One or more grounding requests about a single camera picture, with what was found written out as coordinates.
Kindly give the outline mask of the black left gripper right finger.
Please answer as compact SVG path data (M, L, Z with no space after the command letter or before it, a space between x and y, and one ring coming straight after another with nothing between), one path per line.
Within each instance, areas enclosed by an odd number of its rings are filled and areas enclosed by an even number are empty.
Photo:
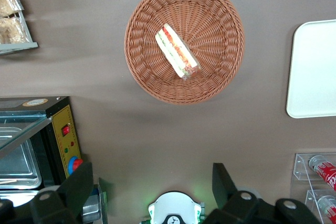
M246 190L238 190L222 163L214 163L212 191L217 203L203 223L319 223L302 202L278 199L275 205L257 198Z

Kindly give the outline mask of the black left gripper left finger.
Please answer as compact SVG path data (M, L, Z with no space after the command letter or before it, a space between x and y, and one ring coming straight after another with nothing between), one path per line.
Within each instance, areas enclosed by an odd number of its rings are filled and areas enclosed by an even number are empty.
M1 223L79 223L92 190L92 163L84 162L56 190L44 189L18 207L1 200Z

